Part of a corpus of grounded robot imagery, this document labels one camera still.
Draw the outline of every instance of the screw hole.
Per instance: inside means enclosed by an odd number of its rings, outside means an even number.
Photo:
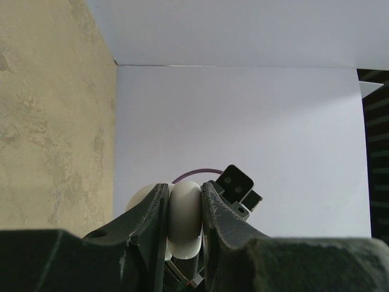
[[[89,233],[87,236],[85,236],[86,238],[99,238],[99,237],[104,237],[106,236],[108,233],[104,230],[95,230],[95,231],[92,231],[91,233]]]

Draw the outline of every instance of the white backdrop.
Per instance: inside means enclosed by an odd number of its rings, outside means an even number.
[[[264,197],[260,231],[370,236],[355,70],[121,66],[117,90],[116,216],[147,184],[235,164]]]
[[[389,70],[388,0],[88,0],[118,64]]]

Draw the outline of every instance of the white spherical object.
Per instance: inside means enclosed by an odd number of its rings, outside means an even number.
[[[168,249],[177,259],[191,259],[201,248],[201,188],[193,181],[174,185],[169,199]]]
[[[169,251],[167,240],[166,240],[165,260],[171,260],[171,252]]]
[[[174,184],[168,184],[169,185],[169,192],[171,192],[171,190],[173,189],[174,187]],[[148,186],[145,186],[143,188],[141,188],[140,190],[138,190],[132,197],[131,199],[129,199],[129,202],[126,206],[126,212],[130,209],[132,209],[133,207],[135,207],[136,205],[138,205],[140,202],[142,202],[142,200],[148,195],[148,193],[151,192],[151,190],[156,186],[156,183],[155,184],[149,184]]]

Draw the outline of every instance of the wire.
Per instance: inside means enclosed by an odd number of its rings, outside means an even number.
[[[184,178],[187,178],[188,176],[191,176],[191,175],[197,175],[198,173],[215,173],[217,175],[221,175],[223,173],[223,171],[219,170],[219,169],[195,169],[195,170],[191,170],[190,172],[184,173],[183,175],[176,178],[172,182],[172,184],[176,184],[179,181],[182,181]]]

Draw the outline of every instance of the beige textured wall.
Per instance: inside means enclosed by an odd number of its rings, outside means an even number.
[[[115,87],[82,0],[1,0],[0,229],[111,220]]]

